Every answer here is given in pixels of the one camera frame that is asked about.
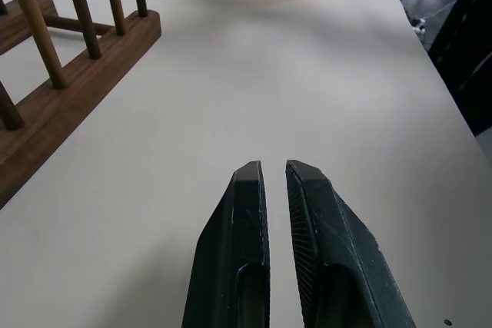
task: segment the table surface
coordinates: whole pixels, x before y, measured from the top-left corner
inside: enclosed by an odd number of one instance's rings
[[[179,328],[198,235],[252,160],[271,326],[303,326],[287,159],[319,167],[374,233],[418,327],[490,325],[491,171],[398,0],[148,6],[162,38],[0,211],[2,326]],[[85,48],[52,35],[63,63]],[[15,101],[47,77],[32,40],[0,58]]]

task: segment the white table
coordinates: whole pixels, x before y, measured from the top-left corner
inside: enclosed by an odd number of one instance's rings
[[[490,325],[492,175],[398,0],[148,5],[162,38],[0,211],[2,327],[179,328],[198,235],[251,160],[271,326],[302,327],[286,159],[372,230],[418,327]],[[85,47],[52,34],[64,63]],[[47,77],[32,40],[0,58],[16,101]]]

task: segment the wooden rack base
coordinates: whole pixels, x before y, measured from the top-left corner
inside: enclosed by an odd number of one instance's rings
[[[43,15],[57,16],[53,0],[38,0]],[[0,55],[31,36],[31,31],[17,0],[5,4],[8,14],[0,15]]]
[[[145,18],[132,13],[125,27],[125,36],[112,29],[99,39],[101,58],[89,59],[84,50],[63,67],[66,89],[55,90],[48,79],[19,102],[22,129],[8,131],[0,122],[0,209],[161,36],[153,11]]]

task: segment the wooden dish rack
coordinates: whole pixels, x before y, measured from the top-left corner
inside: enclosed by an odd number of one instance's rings
[[[49,75],[18,104],[0,81],[0,209],[161,36],[145,0],[126,18],[121,0],[109,0],[115,26],[72,1],[77,19],[58,16],[52,0],[0,0],[0,55],[32,36]],[[81,32],[87,49],[62,67],[48,27]]]

